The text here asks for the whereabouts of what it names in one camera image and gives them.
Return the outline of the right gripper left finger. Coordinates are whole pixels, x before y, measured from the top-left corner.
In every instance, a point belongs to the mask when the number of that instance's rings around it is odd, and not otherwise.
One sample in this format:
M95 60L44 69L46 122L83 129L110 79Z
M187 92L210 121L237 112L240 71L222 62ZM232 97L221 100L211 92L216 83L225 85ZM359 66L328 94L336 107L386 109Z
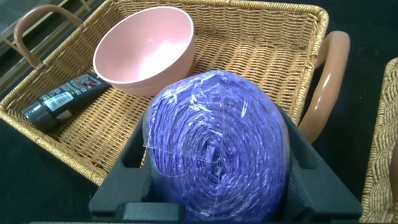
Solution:
M95 218L114 218L125 203L141 202L149 188L150 163L146 161L143 120L140 119L130 139L108 175L89 202Z

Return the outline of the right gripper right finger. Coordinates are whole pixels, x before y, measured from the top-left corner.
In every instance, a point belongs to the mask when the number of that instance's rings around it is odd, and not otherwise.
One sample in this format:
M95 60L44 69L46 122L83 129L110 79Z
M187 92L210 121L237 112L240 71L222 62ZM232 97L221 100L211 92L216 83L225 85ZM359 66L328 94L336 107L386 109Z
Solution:
M275 222L356 222L359 200L305 139L289 116L279 110L290 144L290 177Z

